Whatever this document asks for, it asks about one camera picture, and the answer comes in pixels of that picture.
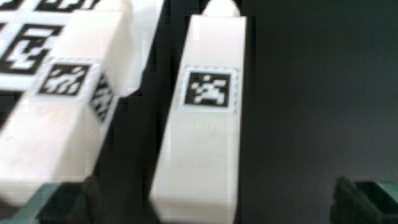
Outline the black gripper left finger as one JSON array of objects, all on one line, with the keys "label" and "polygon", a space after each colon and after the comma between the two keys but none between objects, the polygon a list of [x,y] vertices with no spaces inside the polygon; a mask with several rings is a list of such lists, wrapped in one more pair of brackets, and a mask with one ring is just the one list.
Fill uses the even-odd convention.
[{"label": "black gripper left finger", "polygon": [[16,218],[17,224],[103,224],[97,179],[48,183],[40,186]]}]

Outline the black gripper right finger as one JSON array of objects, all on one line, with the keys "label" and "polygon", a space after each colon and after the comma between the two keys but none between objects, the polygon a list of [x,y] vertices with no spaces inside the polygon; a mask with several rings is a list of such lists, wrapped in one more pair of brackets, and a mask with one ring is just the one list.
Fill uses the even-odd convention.
[{"label": "black gripper right finger", "polygon": [[351,181],[334,185],[330,224],[398,224],[398,183]]}]

